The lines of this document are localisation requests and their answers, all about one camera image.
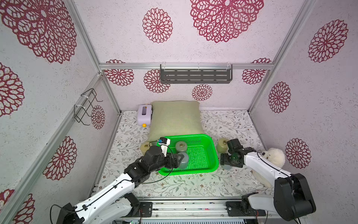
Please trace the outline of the blue-grey canister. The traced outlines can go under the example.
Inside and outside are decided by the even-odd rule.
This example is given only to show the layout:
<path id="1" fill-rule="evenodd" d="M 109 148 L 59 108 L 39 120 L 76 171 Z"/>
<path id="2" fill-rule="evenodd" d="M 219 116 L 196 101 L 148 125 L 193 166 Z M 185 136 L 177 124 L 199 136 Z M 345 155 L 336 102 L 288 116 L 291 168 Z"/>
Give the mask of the blue-grey canister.
<path id="1" fill-rule="evenodd" d="M 186 152 L 180 152 L 180 153 L 178 153 L 178 159 L 180 161 L 178 168 L 186 169 L 188 167 L 188 163 L 189 163 L 188 154 Z"/>

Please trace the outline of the grey-green canister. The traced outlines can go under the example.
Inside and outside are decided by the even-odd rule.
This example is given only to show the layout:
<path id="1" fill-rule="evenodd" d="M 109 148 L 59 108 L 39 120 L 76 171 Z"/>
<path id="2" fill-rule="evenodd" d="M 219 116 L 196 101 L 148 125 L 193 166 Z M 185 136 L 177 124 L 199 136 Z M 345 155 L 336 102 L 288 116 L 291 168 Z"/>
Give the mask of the grey-green canister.
<path id="1" fill-rule="evenodd" d="M 177 151 L 177 153 L 182 153 L 182 152 L 186 152 L 187 151 L 187 144 L 184 141 L 179 141 L 176 143 L 175 145 L 175 149 Z"/>

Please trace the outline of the yellow canister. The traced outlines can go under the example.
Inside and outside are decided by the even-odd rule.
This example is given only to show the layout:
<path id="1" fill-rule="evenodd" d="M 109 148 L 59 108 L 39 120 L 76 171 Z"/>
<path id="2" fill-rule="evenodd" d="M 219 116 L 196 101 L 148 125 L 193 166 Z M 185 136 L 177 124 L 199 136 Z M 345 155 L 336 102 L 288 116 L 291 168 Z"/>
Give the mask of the yellow canister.
<path id="1" fill-rule="evenodd" d="M 219 154 L 225 154 L 227 153 L 228 151 L 228 145 L 227 145 L 227 142 L 229 141 L 229 139 L 227 138 L 220 138 L 218 140 L 218 143 L 216 145 L 216 151 L 219 153 Z"/>

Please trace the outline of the yellow-green canister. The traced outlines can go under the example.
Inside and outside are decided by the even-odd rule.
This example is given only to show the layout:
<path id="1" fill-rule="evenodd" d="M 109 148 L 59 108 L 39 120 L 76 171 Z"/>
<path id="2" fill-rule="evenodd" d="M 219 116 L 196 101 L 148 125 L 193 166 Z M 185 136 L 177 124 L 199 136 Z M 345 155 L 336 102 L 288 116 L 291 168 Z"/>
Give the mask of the yellow-green canister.
<path id="1" fill-rule="evenodd" d="M 150 141 L 146 141 L 141 144 L 140 151 L 141 151 L 142 155 L 145 155 L 146 151 L 149 150 L 151 145 L 152 145 L 152 143 Z"/>

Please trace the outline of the green plastic basket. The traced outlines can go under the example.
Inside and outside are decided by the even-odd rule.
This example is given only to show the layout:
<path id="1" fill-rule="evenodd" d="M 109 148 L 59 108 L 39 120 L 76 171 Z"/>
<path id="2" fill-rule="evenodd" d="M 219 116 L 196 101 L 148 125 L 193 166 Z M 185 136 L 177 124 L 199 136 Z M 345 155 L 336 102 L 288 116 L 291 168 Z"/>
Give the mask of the green plastic basket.
<path id="1" fill-rule="evenodd" d="M 186 169 L 162 168 L 159 174 L 165 175 L 190 175 L 214 172 L 219 167 L 219 159 L 212 138 L 206 134 L 168 136 L 171 140 L 168 151 L 176 153 L 175 145 L 184 141 L 188 148 L 189 163 Z"/>

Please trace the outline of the blue canister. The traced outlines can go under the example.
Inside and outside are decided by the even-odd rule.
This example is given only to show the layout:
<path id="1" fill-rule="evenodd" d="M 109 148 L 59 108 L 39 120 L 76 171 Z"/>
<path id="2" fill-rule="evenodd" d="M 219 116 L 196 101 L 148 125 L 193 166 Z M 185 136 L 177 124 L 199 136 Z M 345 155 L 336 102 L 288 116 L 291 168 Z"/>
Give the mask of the blue canister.
<path id="1" fill-rule="evenodd" d="M 232 166 L 230 166 L 230 165 L 222 165 L 222 168 L 223 168 L 224 170 L 231 170 L 231 169 L 232 169 Z"/>

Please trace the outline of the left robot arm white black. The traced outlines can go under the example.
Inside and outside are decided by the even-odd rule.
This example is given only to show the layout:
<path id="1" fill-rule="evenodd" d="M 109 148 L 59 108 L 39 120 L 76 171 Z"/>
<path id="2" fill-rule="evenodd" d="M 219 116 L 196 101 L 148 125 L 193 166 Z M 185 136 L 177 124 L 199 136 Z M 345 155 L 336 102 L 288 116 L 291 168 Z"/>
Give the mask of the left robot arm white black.
<path id="1" fill-rule="evenodd" d="M 139 211 L 139 200 L 132 191 L 140 184 L 148 183 L 152 172 L 163 167 L 176 169 L 183 160 L 182 155 L 167 153 L 169 147 L 151 146 L 144 156 L 130 164 L 110 185 L 94 196 L 60 208 L 58 224 L 109 224 L 117 218 Z"/>

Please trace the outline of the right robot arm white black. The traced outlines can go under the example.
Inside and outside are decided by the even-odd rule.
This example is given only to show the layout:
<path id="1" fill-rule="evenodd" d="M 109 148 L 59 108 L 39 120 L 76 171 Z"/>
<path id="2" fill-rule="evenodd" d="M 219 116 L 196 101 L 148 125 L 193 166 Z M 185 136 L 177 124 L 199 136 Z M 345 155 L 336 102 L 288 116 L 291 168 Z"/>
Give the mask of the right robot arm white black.
<path id="1" fill-rule="evenodd" d="M 283 170 L 265 158 L 268 152 L 259 154 L 251 147 L 243 147 L 238 139 L 224 143 L 228 152 L 221 154 L 221 165 L 237 168 L 247 166 L 274 188 L 273 195 L 254 192 L 242 196 L 239 202 L 227 202 L 230 216 L 258 217 L 273 212 L 286 221 L 292 221 L 316 212 L 317 208 L 305 176 Z"/>

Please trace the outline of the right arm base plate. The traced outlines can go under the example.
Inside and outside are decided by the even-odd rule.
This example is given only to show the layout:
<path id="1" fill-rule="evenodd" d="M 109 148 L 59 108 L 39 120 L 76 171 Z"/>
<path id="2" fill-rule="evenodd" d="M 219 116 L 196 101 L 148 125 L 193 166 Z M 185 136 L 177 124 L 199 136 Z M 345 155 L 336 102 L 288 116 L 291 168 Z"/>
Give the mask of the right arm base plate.
<path id="1" fill-rule="evenodd" d="M 266 216 L 266 212 L 264 210 L 254 210 L 247 202 L 244 201 L 227 201 L 226 209 L 229 217 Z"/>

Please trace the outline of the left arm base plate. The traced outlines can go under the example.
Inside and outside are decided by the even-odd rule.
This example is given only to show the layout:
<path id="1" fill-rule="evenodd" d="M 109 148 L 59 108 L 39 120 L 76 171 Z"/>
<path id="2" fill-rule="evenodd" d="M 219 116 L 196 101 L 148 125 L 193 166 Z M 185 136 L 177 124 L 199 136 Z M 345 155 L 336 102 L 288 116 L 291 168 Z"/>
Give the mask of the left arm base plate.
<path id="1" fill-rule="evenodd" d="M 153 212 L 152 202 L 140 202 L 134 209 L 132 217 L 151 217 Z"/>

